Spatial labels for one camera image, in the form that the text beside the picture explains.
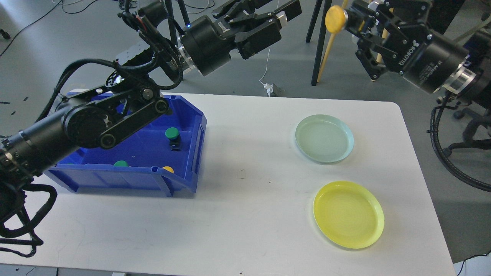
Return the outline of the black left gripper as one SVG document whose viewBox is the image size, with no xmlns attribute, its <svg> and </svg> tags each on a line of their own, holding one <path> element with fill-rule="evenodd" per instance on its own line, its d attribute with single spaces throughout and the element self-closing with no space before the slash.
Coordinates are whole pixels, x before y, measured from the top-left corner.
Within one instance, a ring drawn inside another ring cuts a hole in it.
<svg viewBox="0 0 491 276">
<path fill-rule="evenodd" d="M 231 60 L 237 49 L 246 60 L 281 39 L 281 29 L 302 13 L 299 0 L 256 14 L 270 0 L 229 0 L 212 11 L 216 21 L 199 17 L 179 37 L 179 52 L 191 69 L 207 76 Z"/>
</svg>

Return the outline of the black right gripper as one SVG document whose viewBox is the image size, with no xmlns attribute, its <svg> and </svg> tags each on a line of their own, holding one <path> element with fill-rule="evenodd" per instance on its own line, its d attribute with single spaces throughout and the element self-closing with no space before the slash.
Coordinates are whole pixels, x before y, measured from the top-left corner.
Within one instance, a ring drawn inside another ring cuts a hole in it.
<svg viewBox="0 0 491 276">
<path fill-rule="evenodd" d="M 355 54 L 372 81 L 398 73 L 434 93 L 464 63 L 468 49 L 429 29 L 431 6 L 430 0 L 355 0 L 345 10 L 345 29 L 358 38 Z"/>
</svg>

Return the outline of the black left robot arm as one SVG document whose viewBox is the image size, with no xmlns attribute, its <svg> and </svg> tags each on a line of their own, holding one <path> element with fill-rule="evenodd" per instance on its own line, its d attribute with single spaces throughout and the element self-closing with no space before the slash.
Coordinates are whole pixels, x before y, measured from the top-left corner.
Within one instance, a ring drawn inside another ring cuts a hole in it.
<svg viewBox="0 0 491 276">
<path fill-rule="evenodd" d="M 300 1 L 290 0 L 256 14 L 267 3 L 228 0 L 213 11 L 212 19 L 189 22 L 181 2 L 186 24 L 181 28 L 168 0 L 151 0 L 134 12 L 125 1 L 118 17 L 148 48 L 123 63 L 85 58 L 69 64 L 35 124 L 1 141 L 1 251 L 30 258 L 43 244 L 35 227 L 51 211 L 57 192 L 33 183 L 35 177 L 77 149 L 112 149 L 158 117 L 170 115 L 161 91 L 175 89 L 186 69 L 206 76 L 230 61 L 234 49 L 248 59 L 278 42 L 281 29 L 302 12 Z M 69 77 L 86 64 L 113 72 L 100 87 L 59 97 Z"/>
</svg>

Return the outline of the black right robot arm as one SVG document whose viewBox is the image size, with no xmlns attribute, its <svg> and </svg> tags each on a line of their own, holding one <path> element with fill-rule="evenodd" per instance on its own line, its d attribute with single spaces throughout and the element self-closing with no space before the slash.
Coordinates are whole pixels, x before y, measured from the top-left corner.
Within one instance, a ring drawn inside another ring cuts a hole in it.
<svg viewBox="0 0 491 276">
<path fill-rule="evenodd" d="M 438 33 L 428 24 L 429 0 L 355 0 L 341 8 L 340 28 L 357 41 L 356 56 L 372 80 L 397 73 L 426 93 L 444 92 L 431 111 L 428 133 L 435 154 L 453 176 L 489 192 L 490 184 L 457 168 L 449 156 L 454 149 L 490 149 L 490 139 L 474 138 L 482 127 L 490 131 L 490 35 L 480 30 L 464 46 Z M 442 148 L 439 126 L 443 111 L 470 117 L 462 142 Z"/>
</svg>

